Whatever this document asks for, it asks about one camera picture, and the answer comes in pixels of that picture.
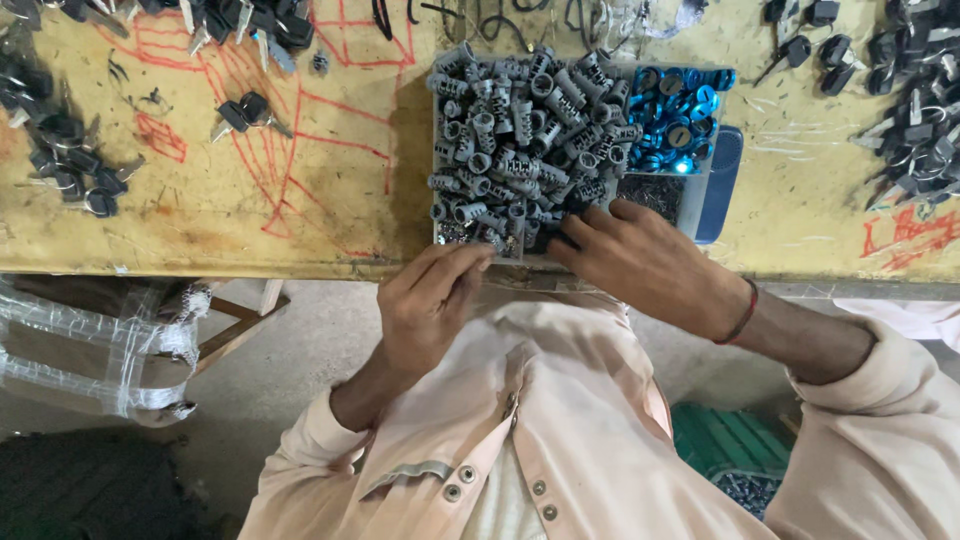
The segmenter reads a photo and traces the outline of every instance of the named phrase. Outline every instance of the green container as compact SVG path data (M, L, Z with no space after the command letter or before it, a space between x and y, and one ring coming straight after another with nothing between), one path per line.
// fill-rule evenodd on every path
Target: green container
M782 423L690 403L670 414L677 454L711 483L727 473L783 479L796 438Z

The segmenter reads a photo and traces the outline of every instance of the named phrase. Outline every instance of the yellow table top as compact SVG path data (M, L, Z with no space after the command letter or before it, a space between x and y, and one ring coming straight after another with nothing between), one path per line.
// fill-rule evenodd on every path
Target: yellow table top
M676 4L658 3L654 25L669 26ZM853 91L862 73L850 91L827 98L816 58L759 88L743 83L760 75L774 46L773 29L757 23L760 3L743 4L712 3L699 25L671 39L637 30L622 47L641 61L729 64L739 72L723 123L743 130L746 149L710 256L765 279L958 281L955 202L930 215L913 207L864 211L872 194L864 182L882 161L846 141L875 124L893 96ZM496 5L482 0L485 16ZM508 5L506 13L528 39L543 36L558 56L579 56L580 35L565 27L564 6L516 13ZM138 154L147 163L118 200L119 215L96 219L66 208L53 189L22 186L33 170L30 145L24 130L4 122L0 270L375 280L415 256L431 239L424 78L436 51L450 46L440 16L415 6L420 24L412 25L406 2L392 1L387 41L368 3L313 7L314 48L299 55L293 74L275 63L264 74L255 43L237 46L232 36L190 58L176 12L142 13L121 39L46 10L37 55L67 78L87 122L101 115L101 155L114 166ZM473 9L457 24L478 53L521 53L506 27L495 42L477 36ZM865 57L882 16L876 3L845 2L835 32L851 36ZM829 29L804 33L816 43ZM310 70L317 48L330 58L325 76ZM210 144L215 109L251 89L296 137L251 128Z

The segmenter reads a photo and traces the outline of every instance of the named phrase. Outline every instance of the red thread bracelet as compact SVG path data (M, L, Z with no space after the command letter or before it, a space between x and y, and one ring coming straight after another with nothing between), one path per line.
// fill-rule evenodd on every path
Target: red thread bracelet
M726 339L714 340L713 343L717 345L730 345L740 338L740 333L743 331L744 327L747 326L747 323L750 322L750 318L754 316L754 310L756 309L756 299L760 295L759 289L756 288L756 283L753 280L748 280L744 278L743 281L750 284L752 292L750 293L750 307L747 308L747 312L743 314L743 318L740 319L740 322L736 324L736 327L730 332L730 335Z

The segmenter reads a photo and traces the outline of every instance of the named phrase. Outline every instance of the man's right hand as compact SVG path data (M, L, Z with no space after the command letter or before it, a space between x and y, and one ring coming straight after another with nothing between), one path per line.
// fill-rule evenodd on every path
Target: man's right hand
M750 306L751 288L710 260L655 211L616 199L561 229L547 252L577 276L635 309L707 339L726 338Z

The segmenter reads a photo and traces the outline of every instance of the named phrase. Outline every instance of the gray floor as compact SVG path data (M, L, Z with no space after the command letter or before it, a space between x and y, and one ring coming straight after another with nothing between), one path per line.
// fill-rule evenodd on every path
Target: gray floor
M231 282L218 295L258 304L263 281ZM243 517L256 478L284 429L325 384L356 370L380 333L376 286L353 282L287 282L293 303L278 321L192 380L187 397L199 404L187 420L152 436L178 441L181 475L208 501L211 518ZM835 311L828 301L808 307ZM734 347L716 347L638 313L631 320L653 360L671 403L697 401L725 409L790 407L783 369ZM221 314L202 321L201 339L225 328ZM954 358L940 344L939 357ZM113 426L117 419L85 416L37 405L0 392L0 438L12 432Z

